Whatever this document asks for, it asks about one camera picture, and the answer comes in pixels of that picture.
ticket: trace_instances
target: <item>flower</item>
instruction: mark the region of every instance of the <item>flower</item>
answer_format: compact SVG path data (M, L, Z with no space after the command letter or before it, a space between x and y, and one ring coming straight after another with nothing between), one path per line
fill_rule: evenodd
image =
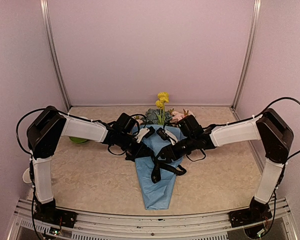
M163 91L163 92L159 92L158 93L158 99L160 99L161 97L167 97L169 99L169 93Z
M155 105L156 105L158 108L160 108L160 109L162 109L162 108L164 107L164 103L163 103L162 101L160 101L160 100L157 100L157 101L155 102Z
M163 103L169 103L169 97L166 97L166 96L162 96L160 97L160 101L163 102Z

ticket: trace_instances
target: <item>flower arrangement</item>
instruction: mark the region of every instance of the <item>flower arrangement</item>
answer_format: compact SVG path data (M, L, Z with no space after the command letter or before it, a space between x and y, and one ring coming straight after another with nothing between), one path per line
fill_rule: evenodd
M158 124L164 125L166 121L166 110L165 105L169 103L169 93L167 92L159 92L158 99L155 102L155 105L160 109L160 114L156 114L158 117Z

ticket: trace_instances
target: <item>blue cloth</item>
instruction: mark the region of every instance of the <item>blue cloth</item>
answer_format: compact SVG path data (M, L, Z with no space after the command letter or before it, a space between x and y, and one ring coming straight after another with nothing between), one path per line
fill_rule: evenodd
M155 130L162 128L162 125L151 126ZM174 134L178 140L185 138L179 128L166 126L165 129ZM144 138L142 141L154 151L154 155L157 155L166 145L171 144L170 141L162 140L156 132L149 138ZM182 162L182 159L183 157L170 165L176 168ZM139 157L135 159L136 173L142 191L144 206L147 210L168 209L174 190L176 175L170 171L160 169L161 180L154 184L151 180L151 173L154 166L151 157Z

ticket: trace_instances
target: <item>green bowl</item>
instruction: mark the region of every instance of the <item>green bowl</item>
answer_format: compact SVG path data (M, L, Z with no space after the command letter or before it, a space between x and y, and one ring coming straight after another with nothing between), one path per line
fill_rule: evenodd
M88 142L88 139L84 139L84 138L80 138L80 137L74 137L74 136L70 136L69 139L75 143L75 144L83 144L85 142Z

